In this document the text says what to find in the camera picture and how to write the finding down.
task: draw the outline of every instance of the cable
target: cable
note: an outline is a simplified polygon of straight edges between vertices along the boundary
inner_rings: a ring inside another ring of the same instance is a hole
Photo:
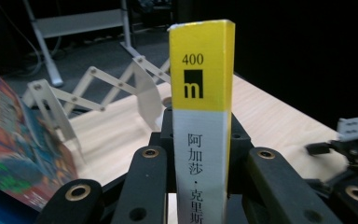
[[[5,17],[7,18],[9,23],[13,26],[13,28],[25,39],[25,41],[27,41],[27,43],[34,50],[34,53],[35,53],[35,55],[37,57],[37,64],[36,64],[34,70],[31,73],[27,74],[27,75],[21,75],[22,77],[34,76],[37,72],[39,72],[39,70],[40,70],[40,68],[42,67],[42,64],[43,64],[42,58],[41,58],[39,52],[37,51],[36,47],[31,43],[31,41],[25,36],[25,34],[22,33],[22,31],[16,26],[16,24],[14,24],[13,20],[7,15],[7,13],[2,8],[1,5],[0,5],[0,10],[4,13]]]
[[[57,11],[59,13],[59,15],[61,15],[61,7],[60,7],[60,4],[58,3],[58,0],[56,0],[56,7],[57,7]],[[34,51],[34,54],[36,56],[36,59],[37,59],[37,63],[35,66],[31,66],[33,67],[33,70],[26,74],[26,75],[17,75],[19,77],[32,77],[34,75],[36,75],[43,63],[44,63],[44,60],[42,59],[42,56],[40,55],[40,52],[39,50],[36,49],[36,47],[33,45],[33,43],[27,38],[27,36],[17,27],[17,25],[13,22],[13,20],[7,15],[7,13],[5,12],[5,10],[2,8],[2,6],[0,5],[0,10],[2,11],[2,13],[5,15],[5,17],[7,18],[8,22],[13,26],[13,28],[20,34],[21,37],[23,37],[25,39],[25,41],[31,46],[31,48],[33,49]],[[55,47],[54,49],[51,51],[51,56],[54,56],[58,50],[60,49],[60,45],[61,45],[61,42],[62,42],[62,37],[61,36],[58,36],[58,39],[57,39],[57,43],[55,44]]]

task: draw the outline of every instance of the colorful book cover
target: colorful book cover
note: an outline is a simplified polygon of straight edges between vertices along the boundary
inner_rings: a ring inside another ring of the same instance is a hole
[[[41,211],[76,178],[70,150],[0,78],[0,190]]]

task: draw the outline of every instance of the metal frame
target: metal frame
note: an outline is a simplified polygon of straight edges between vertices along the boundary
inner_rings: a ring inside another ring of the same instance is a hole
[[[340,119],[337,131],[340,141],[348,142],[358,139],[358,118]]]
[[[132,59],[132,62],[120,78],[112,77],[104,71],[91,66],[72,93],[51,87],[45,79],[41,79],[28,84],[28,89],[23,94],[22,101],[29,107],[37,105],[49,128],[56,130],[57,134],[62,136],[63,141],[75,141],[78,148],[81,148],[81,146],[69,122],[68,115],[76,105],[91,110],[104,111],[115,100],[120,91],[126,91],[137,97],[140,116],[152,131],[157,132],[161,128],[158,124],[158,118],[161,116],[162,102],[156,82],[162,79],[171,83],[171,77],[165,72],[168,69],[168,65],[167,60],[161,67],[164,70],[161,70],[150,63],[144,56],[138,56]],[[132,76],[135,77],[135,86],[127,83]],[[92,102],[82,97],[94,78],[112,85],[112,89],[100,103]],[[59,100],[65,101],[65,104],[62,105]]]
[[[25,5],[25,9],[34,29],[34,34],[42,49],[50,81],[54,87],[60,87],[63,85],[63,81],[55,62],[51,59],[50,53],[48,52],[45,38],[123,26],[124,42],[121,42],[120,45],[132,57],[141,56],[131,45],[130,23],[126,0],[120,1],[121,9],[44,19],[37,19],[34,16],[28,0],[22,0],[22,2]]]

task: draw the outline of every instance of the wooden table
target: wooden table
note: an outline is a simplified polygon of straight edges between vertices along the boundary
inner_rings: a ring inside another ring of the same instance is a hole
[[[161,99],[171,96],[167,83],[158,85],[158,90]],[[334,130],[239,77],[233,79],[232,112],[255,147],[281,152],[304,178],[325,181],[346,167],[346,159],[336,152],[311,157],[304,148],[309,143],[337,139]],[[71,123],[86,161],[75,153],[79,176],[102,185],[128,172],[133,153],[147,146],[151,134],[138,115],[135,96],[113,102],[104,112],[73,118]],[[169,223],[177,223],[175,195],[171,194],[169,200]]]

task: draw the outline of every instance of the gray floor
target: gray floor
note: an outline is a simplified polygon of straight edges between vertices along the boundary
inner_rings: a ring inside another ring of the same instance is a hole
[[[122,35],[110,38],[96,38],[88,44],[75,45],[64,49],[64,56],[57,54],[55,63],[61,73],[63,85],[58,89],[72,92],[79,79],[90,66],[95,66],[113,77],[120,77],[132,62],[132,56],[120,45],[124,41]],[[161,67],[169,58],[168,32],[164,27],[148,29],[133,35],[134,48],[146,57],[156,67]],[[13,76],[3,76],[4,81],[19,95],[22,96],[27,84],[34,80],[45,79],[51,81],[44,65],[35,74],[33,69]],[[84,98],[100,103],[112,86],[94,80],[84,94]],[[128,96],[121,91],[117,99]]]

